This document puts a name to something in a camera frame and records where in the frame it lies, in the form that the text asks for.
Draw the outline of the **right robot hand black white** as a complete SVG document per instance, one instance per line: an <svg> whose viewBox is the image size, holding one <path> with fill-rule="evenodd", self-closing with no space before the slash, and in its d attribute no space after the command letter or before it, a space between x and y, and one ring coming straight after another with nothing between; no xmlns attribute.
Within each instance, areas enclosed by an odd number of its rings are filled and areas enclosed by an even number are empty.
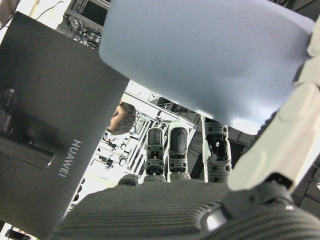
<svg viewBox="0 0 320 240"><path fill-rule="evenodd" d="M293 205L290 190L300 182L320 140L320 42L318 23L284 17L279 23L221 19L208 30L195 26L189 41L213 39L215 54L197 50L194 68L205 64L222 72L216 80L232 84L271 81L276 60L301 63L290 73L295 91L261 128L221 185L183 178L170 183L148 177L86 196L55 230L54 240L212 239L317 240L320 222Z"/></svg>

